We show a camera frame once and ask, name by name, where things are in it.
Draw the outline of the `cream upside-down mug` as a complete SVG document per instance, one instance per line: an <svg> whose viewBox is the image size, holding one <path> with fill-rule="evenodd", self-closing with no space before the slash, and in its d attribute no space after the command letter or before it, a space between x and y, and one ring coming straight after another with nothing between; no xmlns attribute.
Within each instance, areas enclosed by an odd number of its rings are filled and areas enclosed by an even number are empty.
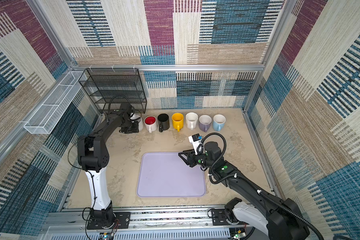
<svg viewBox="0 0 360 240"><path fill-rule="evenodd" d="M132 120L133 122L138 123L138 130L139 130L139 132L141 132L141 131L143 130L143 122L142 122L142 117L141 117L141 115L133 114L133 115L131 116L131 120Z"/></svg>

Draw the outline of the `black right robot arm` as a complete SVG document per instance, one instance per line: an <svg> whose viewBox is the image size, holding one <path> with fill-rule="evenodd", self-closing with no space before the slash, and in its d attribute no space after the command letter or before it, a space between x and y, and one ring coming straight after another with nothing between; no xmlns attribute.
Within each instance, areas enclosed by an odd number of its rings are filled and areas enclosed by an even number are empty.
<svg viewBox="0 0 360 240"><path fill-rule="evenodd" d="M292 200L283 200L270 194L248 179L237 167L224 159L227 142L223 135L216 133L223 141L223 148L217 142L207 142L214 133L202 137L195 134L189 137L193 149L178 155L184 163L193 168L199 165L213 185L223 184L250 202L245 204L235 198L225 205L227 222L250 224L266 234L271 240L305 240L311 232L318 239L324 237L320 231L306 220L299 206Z"/></svg>

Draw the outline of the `lavender ceramic mug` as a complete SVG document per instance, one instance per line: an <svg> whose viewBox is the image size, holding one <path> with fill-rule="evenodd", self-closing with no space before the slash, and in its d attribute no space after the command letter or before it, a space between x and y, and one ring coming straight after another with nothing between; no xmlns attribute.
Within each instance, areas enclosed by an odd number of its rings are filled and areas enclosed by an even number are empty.
<svg viewBox="0 0 360 240"><path fill-rule="evenodd" d="M199 117L199 129L207 132L212 124L212 118L209 115L202 115Z"/></svg>

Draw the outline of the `yellow ceramic mug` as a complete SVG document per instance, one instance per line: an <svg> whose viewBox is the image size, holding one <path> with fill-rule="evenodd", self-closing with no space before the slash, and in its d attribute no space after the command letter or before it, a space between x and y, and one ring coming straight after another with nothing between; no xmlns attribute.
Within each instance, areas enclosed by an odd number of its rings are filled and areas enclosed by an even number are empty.
<svg viewBox="0 0 360 240"><path fill-rule="evenodd" d="M175 113L172 115L172 123L173 128L176 129L178 132L183 128L184 126L184 116L181 113Z"/></svg>

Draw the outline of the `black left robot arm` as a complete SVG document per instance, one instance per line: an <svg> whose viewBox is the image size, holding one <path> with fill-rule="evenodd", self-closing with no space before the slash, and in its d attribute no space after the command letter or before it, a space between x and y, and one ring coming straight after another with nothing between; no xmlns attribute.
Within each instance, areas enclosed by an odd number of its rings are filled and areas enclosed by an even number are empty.
<svg viewBox="0 0 360 240"><path fill-rule="evenodd" d="M95 229L112 229L120 222L113 212L107 188L106 169L110 154L106 142L117 128L123 134L138 133L141 120L140 117L132 118L135 108L123 95L112 97L104 114L106 119L95 130L77 140L79 169L86 173L92 198L89 216L85 221L87 226Z"/></svg>

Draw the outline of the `black ceramic mug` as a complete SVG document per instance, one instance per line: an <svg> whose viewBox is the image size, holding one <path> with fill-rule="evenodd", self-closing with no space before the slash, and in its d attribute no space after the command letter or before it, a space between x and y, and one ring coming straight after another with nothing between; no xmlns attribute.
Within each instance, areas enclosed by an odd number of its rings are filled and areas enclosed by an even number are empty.
<svg viewBox="0 0 360 240"><path fill-rule="evenodd" d="M170 128L170 120L169 115L167 114L160 114L157 117L158 124L159 124L159 132L162 133Z"/></svg>

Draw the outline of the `light blue ceramic mug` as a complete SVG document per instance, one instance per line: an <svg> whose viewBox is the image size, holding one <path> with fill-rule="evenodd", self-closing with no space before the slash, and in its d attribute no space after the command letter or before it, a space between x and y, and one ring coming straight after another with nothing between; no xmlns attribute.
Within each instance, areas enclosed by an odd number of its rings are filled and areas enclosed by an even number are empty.
<svg viewBox="0 0 360 240"><path fill-rule="evenodd" d="M213 129L217 132L221 131L226 123L226 117L221 114L214 115Z"/></svg>

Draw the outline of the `white upside-down mug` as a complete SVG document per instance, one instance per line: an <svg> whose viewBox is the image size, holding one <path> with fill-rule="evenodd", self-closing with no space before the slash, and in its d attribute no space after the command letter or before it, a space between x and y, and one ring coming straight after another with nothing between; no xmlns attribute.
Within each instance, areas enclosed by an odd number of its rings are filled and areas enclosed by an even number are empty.
<svg viewBox="0 0 360 240"><path fill-rule="evenodd" d="M158 121L154 116L147 116L144 120L144 123L149 133L153 133L158 129Z"/></svg>

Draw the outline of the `white faceted ceramic mug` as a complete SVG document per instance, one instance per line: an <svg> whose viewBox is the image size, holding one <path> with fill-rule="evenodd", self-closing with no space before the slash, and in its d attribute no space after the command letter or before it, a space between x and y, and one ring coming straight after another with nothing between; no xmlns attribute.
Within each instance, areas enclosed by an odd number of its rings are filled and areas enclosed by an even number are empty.
<svg viewBox="0 0 360 240"><path fill-rule="evenodd" d="M186 124L189 130L195 130L198 126L199 116L196 113L190 112L186 114Z"/></svg>

